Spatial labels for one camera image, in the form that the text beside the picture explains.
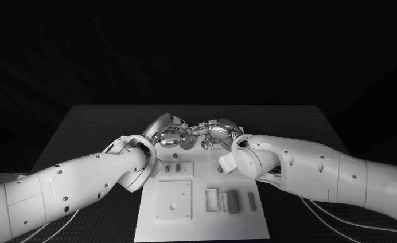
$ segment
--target white board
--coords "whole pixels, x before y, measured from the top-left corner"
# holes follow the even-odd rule
[[[201,148],[202,140],[204,136],[199,137],[195,147],[189,150],[182,149],[179,146],[163,148],[159,144],[156,145],[157,157],[163,162],[180,164],[192,162],[192,175],[186,177],[182,173],[169,173],[175,170],[175,168],[170,167],[167,173],[162,170],[162,175],[157,175],[154,178],[147,180],[143,186],[134,242],[270,238],[263,205],[260,202],[257,181],[247,179],[238,171],[235,171],[232,175],[225,175],[218,172],[217,158],[228,151],[222,149],[219,144],[215,144],[214,147],[204,150]],[[172,210],[173,204],[170,200],[165,201],[163,205],[159,205],[159,183],[170,181],[180,181],[183,183],[191,182],[191,214],[185,214],[189,206],[182,206],[182,204],[185,204],[182,201],[175,200],[175,210]],[[206,189],[217,190],[218,213],[206,211]],[[228,190],[237,191],[241,210],[237,214],[222,212],[222,193],[227,193]],[[179,191],[188,193],[189,189],[175,189],[173,193],[170,190],[169,196],[179,196]],[[251,211],[248,193],[253,193],[254,195],[256,211]],[[159,216],[156,215],[159,213],[157,206],[163,209],[163,219],[156,217]],[[179,208],[185,209],[180,210],[182,216],[179,218],[169,217]]]

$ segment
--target white cable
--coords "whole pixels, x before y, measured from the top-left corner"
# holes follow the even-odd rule
[[[77,216],[78,211],[75,212],[75,215],[72,216],[72,218],[69,219],[69,221],[66,222],[66,224],[64,225],[64,227],[69,224],[69,222],[72,221],[74,217]],[[55,236],[56,234],[62,231],[64,227],[58,230],[58,232],[42,242],[46,243]]]
[[[300,197],[302,202],[305,203],[306,207],[309,208],[309,210],[312,211],[312,213],[316,215],[315,211],[312,210],[312,208],[309,207],[309,205],[306,204],[306,202],[303,201],[303,198]],[[345,236],[322,219],[320,217],[316,215],[318,219],[322,221],[322,223],[341,235],[344,236],[346,239],[352,240],[355,243],[361,243],[359,241],[354,240],[352,238],[349,238],[348,236]]]
[[[331,214],[312,200],[309,200],[315,206],[328,214],[331,215],[335,219],[338,219],[339,221],[345,222],[346,224],[351,224],[354,226],[358,226],[358,227],[362,227],[362,228],[368,228],[368,229],[374,229],[374,230],[387,230],[388,232],[394,232],[397,233],[397,230],[394,229],[387,229],[387,228],[380,228],[380,227],[372,227],[372,226],[365,226],[365,225],[361,225],[361,224],[357,224],[357,223],[352,223],[346,220],[342,220],[341,218],[338,218],[333,214]]]
[[[48,224],[45,224],[45,225],[35,231],[35,233],[33,233],[23,241],[20,241],[19,243],[25,243],[25,242],[38,234],[38,232],[39,232],[46,226],[48,226]]]

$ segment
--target white platform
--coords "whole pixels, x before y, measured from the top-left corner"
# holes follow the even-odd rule
[[[134,242],[270,238],[257,181],[247,179],[238,170],[230,175],[219,173],[217,159],[228,151],[219,144],[204,150],[204,136],[198,140],[191,150],[183,150],[179,146],[163,148],[156,145],[157,157],[165,165],[178,162],[186,164],[182,164],[179,173],[175,173],[175,164],[169,164],[169,172],[165,173],[163,167],[159,175],[144,184]],[[218,213],[206,212],[206,189],[217,189]],[[228,190],[237,191],[241,210],[237,214],[222,212],[221,193]],[[256,211],[251,211],[248,193],[254,195]]]

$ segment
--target black background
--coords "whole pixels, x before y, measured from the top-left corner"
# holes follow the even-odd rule
[[[30,171],[75,104],[316,105],[352,155],[397,164],[394,9],[0,0],[0,171]]]

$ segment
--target table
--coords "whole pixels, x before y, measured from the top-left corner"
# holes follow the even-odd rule
[[[309,105],[77,105],[53,134],[32,173],[87,154],[101,152],[121,136],[139,134],[150,122],[169,112],[189,125],[230,119],[248,134],[266,134],[319,142],[349,154],[316,106]],[[297,196],[258,183],[270,241],[351,242],[313,216]],[[141,189],[130,193],[118,184],[104,200],[84,208],[55,236],[58,242],[133,242]],[[362,225],[397,229],[397,221],[357,206],[318,203],[339,218]],[[361,242],[397,242],[397,234],[346,225],[313,208],[325,221]],[[53,221],[35,236],[42,242],[71,216]],[[29,232],[10,242],[20,242]]]

